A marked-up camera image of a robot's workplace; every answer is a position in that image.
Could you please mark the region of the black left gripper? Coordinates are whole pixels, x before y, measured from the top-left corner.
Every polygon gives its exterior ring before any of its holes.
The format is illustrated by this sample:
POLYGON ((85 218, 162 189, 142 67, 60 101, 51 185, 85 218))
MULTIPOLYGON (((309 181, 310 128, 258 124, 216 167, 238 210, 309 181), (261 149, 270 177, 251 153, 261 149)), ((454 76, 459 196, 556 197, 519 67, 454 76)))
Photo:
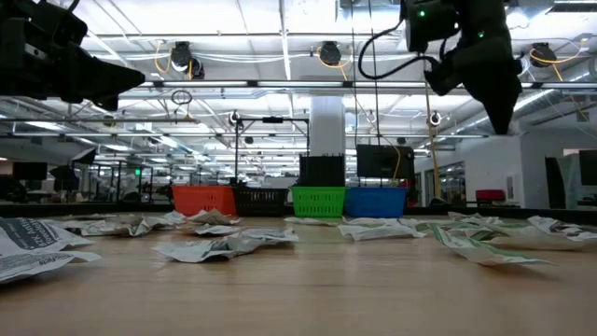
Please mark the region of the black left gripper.
POLYGON ((85 25, 45 30, 25 18, 10 18, 1 25, 1 93, 67 103, 85 99, 108 111, 118 110, 121 93, 146 81, 145 75, 126 66, 90 56, 80 44, 85 25), (96 93, 91 75, 120 80, 96 93))

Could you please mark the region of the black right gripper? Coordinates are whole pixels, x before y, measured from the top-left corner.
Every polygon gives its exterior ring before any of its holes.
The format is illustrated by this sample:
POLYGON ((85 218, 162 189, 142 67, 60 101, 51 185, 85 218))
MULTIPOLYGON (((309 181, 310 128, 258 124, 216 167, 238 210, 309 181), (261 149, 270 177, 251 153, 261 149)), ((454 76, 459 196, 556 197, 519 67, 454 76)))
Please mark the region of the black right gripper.
POLYGON ((520 71, 521 61, 513 57, 506 37, 479 32, 469 37, 462 35, 449 51, 441 49, 439 60, 424 71, 424 77, 439 95, 462 85, 481 102, 493 131, 507 134, 521 94, 520 71))

